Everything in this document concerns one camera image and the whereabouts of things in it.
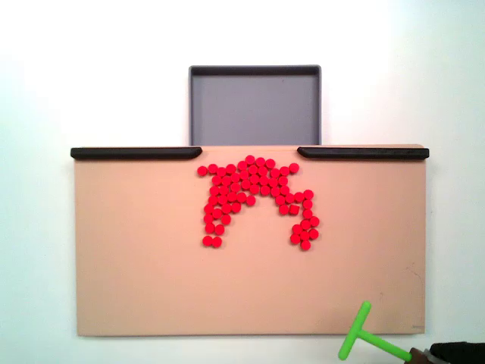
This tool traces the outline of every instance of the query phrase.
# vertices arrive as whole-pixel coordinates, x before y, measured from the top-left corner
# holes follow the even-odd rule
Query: red checker piece
[[[239,173],[233,173],[233,174],[230,176],[230,180],[231,180],[232,182],[234,182],[234,183],[239,182],[239,179],[240,179],[240,178],[241,178],[241,177],[239,176]]]
[[[209,237],[208,235],[205,236],[202,239],[202,244],[204,244],[204,246],[211,246],[212,245],[212,237]]]
[[[239,202],[233,203],[231,206],[233,209],[233,213],[237,214],[239,211],[241,211],[241,204]]]
[[[207,167],[204,165],[201,165],[199,168],[197,168],[197,173],[199,174],[200,177],[204,177],[208,172]]]
[[[212,216],[214,216],[214,219],[218,219],[222,216],[222,210],[221,209],[214,209],[212,212]]]
[[[222,182],[222,178],[220,178],[219,176],[213,176],[212,178],[212,183],[215,185],[215,186],[218,186],[220,185]]]
[[[281,193],[282,195],[285,195],[285,196],[286,196],[286,195],[289,193],[289,187],[288,187],[288,186],[282,186],[282,187],[280,188],[280,193]]]
[[[216,235],[222,235],[224,234],[225,230],[226,229],[224,228],[224,225],[219,224],[218,226],[215,227],[214,232],[216,233]]]
[[[288,207],[288,205],[281,205],[281,206],[280,206],[280,214],[281,214],[281,215],[286,215],[286,214],[288,214],[288,211],[289,211],[289,207]]]
[[[248,168],[249,174],[257,174],[258,173],[258,166],[257,165],[250,165]]]
[[[302,220],[302,222],[300,223],[300,225],[302,226],[302,229],[303,230],[308,230],[310,228],[310,221],[308,221],[308,220]]]
[[[259,184],[262,186],[266,186],[270,180],[266,176],[261,176],[259,178]]]
[[[251,186],[251,182],[249,180],[244,180],[243,182],[241,182],[241,187],[243,190],[249,190]]]
[[[320,219],[316,216],[312,216],[310,219],[310,225],[316,228],[320,224]]]
[[[286,186],[288,184],[288,178],[286,177],[280,177],[278,178],[278,183],[280,184],[280,186]]]
[[[292,163],[291,165],[289,165],[288,169],[290,173],[296,173],[300,169],[300,166],[298,165],[298,163]]]
[[[246,204],[248,206],[254,206],[255,203],[256,203],[256,198],[253,195],[250,195],[246,198]]]
[[[211,205],[211,204],[207,204],[207,205],[205,205],[205,207],[204,207],[204,212],[205,212],[206,214],[210,214],[210,213],[212,213],[212,211],[213,211],[213,210],[214,210],[214,206],[213,206],[213,205]]]
[[[311,244],[308,240],[303,240],[301,243],[300,243],[300,248],[302,250],[308,250],[311,248]]]
[[[308,240],[310,239],[310,233],[307,231],[302,231],[300,233],[300,237],[302,238],[302,240]]]
[[[247,180],[249,178],[249,172],[246,169],[241,171],[241,173],[239,173],[239,178],[241,180]]]
[[[239,169],[240,171],[245,171],[247,167],[248,165],[244,161],[241,161],[237,164],[237,169]]]
[[[285,203],[285,196],[281,196],[281,195],[279,195],[279,196],[277,196],[277,198],[276,198],[276,199],[274,199],[274,200],[276,201],[276,204],[277,204],[277,205],[280,205],[280,206],[281,206],[282,204],[284,204],[284,203]]]
[[[222,177],[222,184],[224,186],[229,186],[230,185],[230,177],[229,176]]]
[[[300,211],[300,206],[297,206],[297,205],[291,205],[291,206],[289,207],[289,214],[290,214],[290,215],[297,215],[299,211]]]
[[[258,184],[259,182],[259,176],[256,175],[256,174],[253,174],[250,178],[249,178],[249,182],[251,182],[252,184]]]
[[[289,239],[293,244],[298,244],[301,240],[298,234],[292,234],[292,236]]]
[[[214,218],[212,217],[212,214],[207,214],[206,216],[204,216],[204,222],[206,224],[210,224],[212,223],[214,220]]]
[[[226,203],[226,204],[222,205],[221,210],[224,214],[229,214],[231,212],[230,204]]]
[[[262,166],[264,165],[264,163],[265,163],[265,162],[266,162],[266,161],[265,161],[265,160],[264,160],[264,158],[262,158],[262,157],[259,157],[259,158],[257,158],[257,159],[256,159],[256,165],[257,165],[258,167],[262,167]]]
[[[280,173],[281,173],[282,176],[287,176],[289,174],[289,168],[288,167],[281,167]]]
[[[271,192],[270,187],[268,187],[268,186],[261,187],[261,195],[267,196],[267,195],[270,194],[270,192]]]
[[[318,238],[318,235],[319,235],[318,230],[311,229],[308,233],[310,234],[310,239],[314,240]]]
[[[313,216],[313,212],[311,212],[311,210],[309,210],[309,209],[303,210],[303,217],[304,218],[310,219],[312,216]]]
[[[273,197],[278,197],[280,195],[280,188],[279,187],[273,187],[271,189],[271,195]]]
[[[233,192],[239,192],[241,190],[241,185],[240,184],[231,184],[230,190],[233,191]]]
[[[260,167],[260,168],[258,169],[258,174],[259,174],[260,176],[265,176],[265,175],[267,175],[267,174],[268,174],[268,169],[267,169],[266,167]]]
[[[236,201],[236,199],[237,199],[237,195],[236,195],[235,192],[229,192],[227,194],[227,201],[234,202],[234,201]]]
[[[218,175],[219,177],[224,177],[224,176],[226,175],[226,168],[224,168],[224,167],[219,167],[219,168],[217,169],[217,175]]]
[[[237,194],[237,201],[238,202],[244,203],[244,202],[246,202],[246,200],[247,200],[247,196],[244,192],[239,192]]]
[[[278,168],[273,168],[270,172],[272,178],[278,178],[280,176],[280,170]]]
[[[248,155],[244,160],[248,165],[252,165],[255,162],[255,157],[253,157],[252,155]]]
[[[259,192],[259,186],[257,184],[252,184],[249,188],[249,192],[255,195]]]
[[[311,209],[312,206],[313,206],[313,202],[310,201],[309,199],[306,199],[305,201],[303,201],[303,207],[305,209]]]
[[[221,222],[224,225],[230,224],[230,216],[229,215],[222,215]]]
[[[212,196],[217,196],[219,194],[219,187],[217,186],[212,186],[210,189],[209,189],[209,193],[212,195]]]
[[[215,230],[214,224],[212,224],[212,223],[206,224],[206,226],[205,226],[205,232],[207,234],[212,234],[214,232],[214,230]]]
[[[232,174],[236,171],[236,166],[233,165],[232,163],[226,166],[226,172],[227,174]]]
[[[222,244],[222,239],[219,238],[219,237],[215,237],[214,239],[212,239],[212,246],[214,248],[218,248],[219,246],[221,246]]]
[[[292,193],[288,193],[286,195],[286,202],[287,203],[294,203],[295,202],[295,195],[293,195]]]
[[[275,165],[276,162],[274,161],[274,159],[269,158],[266,160],[266,167],[268,167],[269,169],[274,168]]]
[[[306,199],[313,199],[314,194],[312,190],[305,190],[303,194],[305,195]]]
[[[300,226],[300,224],[294,224],[291,230],[292,230],[292,231],[293,231],[293,233],[295,233],[295,234],[300,234],[300,233],[303,231],[303,229],[302,229],[302,227]]]
[[[220,186],[219,193],[221,195],[227,195],[229,193],[229,188],[227,188],[227,186]]]
[[[295,201],[302,202],[305,199],[305,195],[302,192],[295,193]]]
[[[219,202],[219,205],[223,205],[223,204],[227,203],[227,196],[226,195],[220,195],[217,198],[217,201]]]
[[[208,169],[210,174],[216,174],[217,173],[217,165],[215,165],[214,163],[209,165],[207,169]]]

